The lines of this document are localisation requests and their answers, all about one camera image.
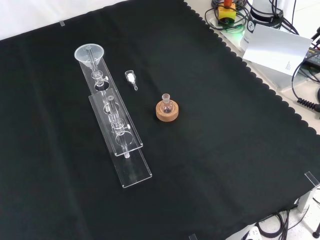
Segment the black cable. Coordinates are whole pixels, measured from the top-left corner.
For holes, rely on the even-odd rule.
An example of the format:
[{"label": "black cable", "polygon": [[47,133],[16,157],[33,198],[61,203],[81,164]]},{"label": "black cable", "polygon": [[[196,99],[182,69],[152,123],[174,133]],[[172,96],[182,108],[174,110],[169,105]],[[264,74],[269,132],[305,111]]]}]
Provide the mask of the black cable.
[{"label": "black cable", "polygon": [[299,223],[302,222],[302,220],[303,220],[303,219],[305,218],[305,216],[307,215],[307,212],[309,211],[309,208],[310,208],[310,205],[308,206],[308,208],[307,208],[307,210],[305,211],[304,215],[302,216],[301,220],[300,220],[299,222],[297,222],[295,225],[293,225],[292,227],[290,227],[290,228],[288,229],[288,231],[289,231],[290,229],[293,229],[295,226],[297,226]]},{"label": "black cable", "polygon": [[[272,9],[272,13],[274,14],[275,17],[278,16],[278,14],[275,13],[275,10],[279,10],[280,12],[282,12],[282,10],[280,8],[278,8],[278,2],[276,2],[276,5],[274,5],[275,0],[269,0],[269,2],[271,3],[271,9]],[[294,7],[293,7],[293,13],[292,13],[292,23],[288,21],[288,19],[286,19],[285,17],[283,17],[283,24],[285,24],[286,26],[284,26],[283,24],[281,25],[284,29],[286,29],[287,31],[289,31],[290,33],[299,35],[297,29],[294,27],[293,22],[294,22],[294,16],[295,16],[295,10],[296,10],[296,2],[297,0],[295,0],[294,2]]]},{"label": "black cable", "polygon": [[308,56],[307,58],[305,58],[299,65],[298,67],[294,70],[294,73],[292,75],[292,79],[291,79],[291,87],[292,87],[292,91],[293,91],[293,94],[294,96],[298,99],[297,100],[297,103],[298,104],[301,104],[307,108],[310,108],[312,110],[315,110],[316,112],[320,113],[320,104],[316,104],[316,103],[313,103],[311,101],[307,101],[305,99],[302,99],[300,97],[298,97],[298,95],[296,94],[296,91],[295,91],[295,88],[294,88],[294,79],[295,79],[295,75],[298,71],[298,69],[301,67],[301,65],[308,59],[310,58],[313,58],[314,56],[317,56],[317,55],[320,55],[320,53],[316,53],[316,54],[313,54],[311,56]]},{"label": "black cable", "polygon": [[316,30],[316,34],[313,35],[311,39],[315,41],[319,36],[320,36],[320,27],[318,27],[318,29]]},{"label": "black cable", "polygon": [[[249,10],[244,7],[243,3],[242,4],[235,3],[235,5],[236,5],[236,9],[234,9],[232,7],[228,7],[228,6],[223,6],[223,5],[221,5],[221,3],[214,5],[213,8],[208,9],[204,14],[204,20],[205,20],[206,24],[208,24],[211,28],[213,28],[215,30],[219,30],[219,31],[227,31],[227,30],[231,30],[231,29],[241,29],[241,28],[243,28],[247,24]],[[217,9],[218,9],[218,7],[222,7],[222,6],[224,8],[226,8],[226,9],[231,9],[231,10],[235,11],[236,14],[238,16],[241,16],[242,18],[240,20],[234,22],[233,24],[225,23],[225,22],[219,20],[218,15],[217,15]],[[240,9],[243,9],[243,11],[245,12],[245,15],[242,14],[239,10],[237,10],[237,7],[239,7]],[[208,21],[207,14],[208,14],[208,12],[210,12],[212,10],[214,12],[214,15],[215,15],[218,23],[220,23],[222,25],[222,27],[216,27],[213,24],[211,24],[211,22]],[[241,22],[243,20],[244,20],[244,23],[241,23],[241,24],[238,24],[238,25],[234,25],[234,24],[237,24],[237,23],[239,23],[239,22]]]},{"label": "black cable", "polygon": [[294,17],[295,17],[295,11],[296,11],[296,4],[297,4],[297,0],[294,0],[293,13],[292,13],[292,21],[291,21],[292,26],[294,25]]},{"label": "black cable", "polygon": [[311,79],[311,80],[314,81],[315,83],[320,83],[320,81],[317,81],[316,79],[313,79],[313,78],[312,78],[311,76],[309,76],[304,70],[299,69],[299,71],[301,71],[304,76],[306,76],[307,78]]},{"label": "black cable", "polygon": [[317,204],[320,205],[320,202],[318,202],[314,197],[312,198]]},{"label": "black cable", "polygon": [[292,79],[291,79],[291,86],[292,86],[293,94],[294,94],[294,96],[295,96],[297,99],[299,99],[299,97],[298,97],[298,95],[296,94],[295,88],[294,88],[295,75],[296,75],[298,69],[301,67],[301,65],[302,65],[306,60],[309,60],[309,59],[311,59],[311,58],[313,58],[314,56],[317,56],[317,55],[320,55],[320,53],[316,53],[316,54],[313,54],[313,55],[311,55],[311,56],[308,56],[308,57],[305,58],[305,59],[296,67],[296,69],[294,70],[294,73],[293,73]]},{"label": "black cable", "polygon": [[285,228],[283,229],[283,240],[287,240],[287,236],[288,236],[288,230],[289,230],[289,215],[290,215],[290,211],[286,211],[286,225]]},{"label": "black cable", "polygon": [[261,233],[261,235],[264,236],[264,237],[266,237],[266,238],[269,238],[269,239],[273,239],[273,238],[278,237],[278,236],[283,232],[284,227],[285,227],[283,218],[282,218],[282,216],[281,216],[278,212],[274,213],[273,215],[269,216],[268,218],[273,217],[273,216],[277,217],[277,219],[278,219],[279,222],[280,222],[280,228],[279,228],[279,230],[276,231],[276,232],[265,232],[265,231],[263,231],[263,230],[261,229],[261,227],[260,227],[260,224],[259,224],[259,222],[262,222],[262,220],[259,221],[259,222],[257,222],[257,223],[255,224],[255,225],[257,226],[257,228],[259,229],[259,232]]},{"label": "black cable", "polygon": [[319,50],[320,50],[320,48],[318,47],[319,43],[318,43],[318,44],[314,44],[314,43],[312,42],[311,44],[313,45],[313,48],[314,48],[314,49],[319,49]]},{"label": "black cable", "polygon": [[308,71],[309,71],[309,73],[312,75],[312,77],[314,77],[314,79],[315,79],[318,83],[320,83],[319,78],[317,78],[316,75],[311,71],[311,68],[310,68],[310,67],[308,68]]}]

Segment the white table surface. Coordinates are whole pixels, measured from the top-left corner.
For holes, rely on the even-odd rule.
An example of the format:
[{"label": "white table surface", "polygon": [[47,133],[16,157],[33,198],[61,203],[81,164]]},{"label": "white table surface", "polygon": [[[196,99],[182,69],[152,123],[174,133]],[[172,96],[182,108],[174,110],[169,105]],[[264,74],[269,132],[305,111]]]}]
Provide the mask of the white table surface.
[{"label": "white table surface", "polygon": [[[206,10],[212,8],[211,0],[185,0],[188,5],[195,10],[202,18],[205,17]],[[298,0],[296,5],[296,12],[294,15],[294,26],[298,30],[301,36],[311,38],[320,27],[319,21],[320,13],[320,0]],[[239,36],[235,36],[231,41],[228,40],[223,34],[215,30],[215,32],[223,39],[226,45],[231,48],[237,56],[243,57],[244,52],[239,51],[232,42],[239,42]],[[259,72],[253,65],[246,61],[248,67],[254,72],[258,78],[261,78],[265,84],[268,84],[270,89],[275,90],[276,94],[282,97],[283,101],[286,101],[290,107],[294,108],[295,112],[299,114],[302,120],[306,121],[309,127],[316,130],[317,134],[320,134],[320,113],[314,112],[308,108],[297,103],[297,98],[294,96],[291,89],[285,91],[278,91],[275,89],[271,79],[266,78],[262,72]],[[318,103],[317,93],[320,88],[320,84],[314,83],[305,77],[305,82],[297,85],[294,89],[300,98],[306,99],[313,103]]]}]

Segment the acrylic ring holder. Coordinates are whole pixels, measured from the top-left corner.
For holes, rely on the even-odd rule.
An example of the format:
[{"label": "acrylic ring holder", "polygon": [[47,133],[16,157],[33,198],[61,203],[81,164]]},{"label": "acrylic ring holder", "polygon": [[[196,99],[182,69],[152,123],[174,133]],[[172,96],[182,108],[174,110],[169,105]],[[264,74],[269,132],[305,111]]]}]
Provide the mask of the acrylic ring holder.
[{"label": "acrylic ring holder", "polygon": [[90,88],[89,100],[121,185],[127,188],[151,178],[152,173],[141,152],[143,143],[103,55],[104,49],[97,44],[83,45],[74,53]]}]

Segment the table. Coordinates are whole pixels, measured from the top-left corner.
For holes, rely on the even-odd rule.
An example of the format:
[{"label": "table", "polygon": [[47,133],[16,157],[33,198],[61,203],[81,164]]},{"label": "table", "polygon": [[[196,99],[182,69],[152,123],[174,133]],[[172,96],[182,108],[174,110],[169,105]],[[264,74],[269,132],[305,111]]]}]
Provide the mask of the table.
[{"label": "table", "polygon": [[[6,239],[222,239],[309,189],[304,173],[318,166],[317,136],[181,1],[157,0],[157,8],[138,2],[1,42],[0,74],[8,79],[0,87]],[[105,48],[153,173],[127,191],[119,186],[73,56],[88,42]],[[131,68],[139,95],[124,79]],[[165,92],[180,106],[172,125],[154,119]],[[199,104],[208,101],[217,103],[210,111]],[[297,135],[313,141],[299,145]],[[305,159],[299,151],[313,154]],[[294,164],[282,177],[288,163]]]}]

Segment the white paper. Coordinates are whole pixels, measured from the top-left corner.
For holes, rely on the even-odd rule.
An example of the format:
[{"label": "white paper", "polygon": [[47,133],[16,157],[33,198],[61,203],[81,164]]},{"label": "white paper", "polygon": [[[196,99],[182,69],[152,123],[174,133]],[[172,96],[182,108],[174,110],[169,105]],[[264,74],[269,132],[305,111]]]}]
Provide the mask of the white paper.
[{"label": "white paper", "polygon": [[243,58],[293,76],[311,42],[309,38],[257,24]]}]

